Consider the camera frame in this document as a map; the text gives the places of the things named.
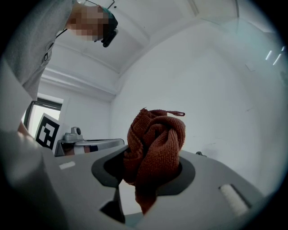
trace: white textured strip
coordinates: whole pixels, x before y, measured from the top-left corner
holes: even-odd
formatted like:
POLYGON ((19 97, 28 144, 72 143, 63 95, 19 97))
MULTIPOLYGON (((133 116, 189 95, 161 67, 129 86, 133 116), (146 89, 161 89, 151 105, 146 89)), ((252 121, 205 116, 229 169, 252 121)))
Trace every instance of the white textured strip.
POLYGON ((59 165, 60 169, 66 169, 66 168, 70 168, 70 167, 73 167, 75 166, 75 162, 74 161, 70 161, 68 163, 63 163, 61 165, 59 165))
POLYGON ((249 207, 246 205, 245 201, 239 196, 231 185, 227 184, 221 186, 220 191, 226 198, 236 216, 241 216, 249 210, 249 207))

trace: gray shirt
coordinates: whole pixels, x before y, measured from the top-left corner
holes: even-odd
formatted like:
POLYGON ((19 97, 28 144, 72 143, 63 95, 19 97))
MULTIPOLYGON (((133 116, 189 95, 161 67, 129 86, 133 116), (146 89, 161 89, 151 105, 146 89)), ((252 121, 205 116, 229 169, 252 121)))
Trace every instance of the gray shirt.
POLYGON ((42 0, 20 23, 5 50, 5 57, 20 84, 33 100, 52 47, 63 30, 76 0, 42 0))

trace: reddish-brown knitted fabric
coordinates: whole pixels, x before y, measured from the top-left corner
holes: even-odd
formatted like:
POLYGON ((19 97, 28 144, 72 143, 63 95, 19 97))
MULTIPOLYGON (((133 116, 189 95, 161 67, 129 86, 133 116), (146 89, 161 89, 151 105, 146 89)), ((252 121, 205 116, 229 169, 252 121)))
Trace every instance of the reddish-brown knitted fabric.
POLYGON ((135 186, 135 197, 145 214, 156 200, 156 189, 178 172, 179 151, 185 140, 185 125, 167 113, 177 111, 142 109, 127 135, 124 153, 124 180, 135 186))

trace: brown towel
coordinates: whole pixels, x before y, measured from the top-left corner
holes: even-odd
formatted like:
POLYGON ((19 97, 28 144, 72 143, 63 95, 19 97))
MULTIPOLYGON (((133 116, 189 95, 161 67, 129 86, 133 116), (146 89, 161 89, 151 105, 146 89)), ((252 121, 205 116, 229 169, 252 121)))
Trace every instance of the brown towel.
POLYGON ((156 189, 177 176, 179 151, 185 140, 185 125, 167 113, 177 111, 142 109, 128 131, 129 149, 124 153, 124 180, 135 186, 135 197, 145 214, 156 200, 156 189))

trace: ceiling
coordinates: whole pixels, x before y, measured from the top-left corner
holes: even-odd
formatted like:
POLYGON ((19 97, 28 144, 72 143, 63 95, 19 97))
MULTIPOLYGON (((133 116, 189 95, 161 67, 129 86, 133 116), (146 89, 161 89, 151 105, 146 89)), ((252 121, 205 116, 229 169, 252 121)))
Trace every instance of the ceiling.
MULTIPOLYGON (((113 2, 90 1, 106 8, 113 2)), ((122 73, 127 63, 132 63, 143 50, 196 17, 237 16, 235 0, 115 0, 110 10, 118 20, 119 33, 109 47, 104 48, 101 42, 84 41, 70 31, 55 43, 122 73)))

